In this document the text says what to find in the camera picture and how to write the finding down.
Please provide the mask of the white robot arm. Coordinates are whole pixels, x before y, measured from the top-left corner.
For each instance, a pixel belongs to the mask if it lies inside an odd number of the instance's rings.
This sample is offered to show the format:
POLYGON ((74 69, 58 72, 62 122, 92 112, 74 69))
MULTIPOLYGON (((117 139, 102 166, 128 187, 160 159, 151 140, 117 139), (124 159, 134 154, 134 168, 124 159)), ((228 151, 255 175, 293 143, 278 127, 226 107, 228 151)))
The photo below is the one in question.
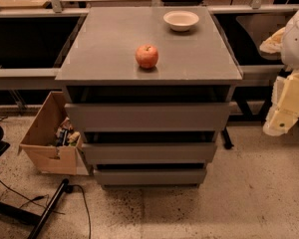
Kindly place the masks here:
POLYGON ((283 64, 291 72, 286 78, 276 78, 272 106, 263 126, 266 134, 280 136, 299 120, 299 10, 285 27, 262 42, 260 50, 280 53, 283 64))

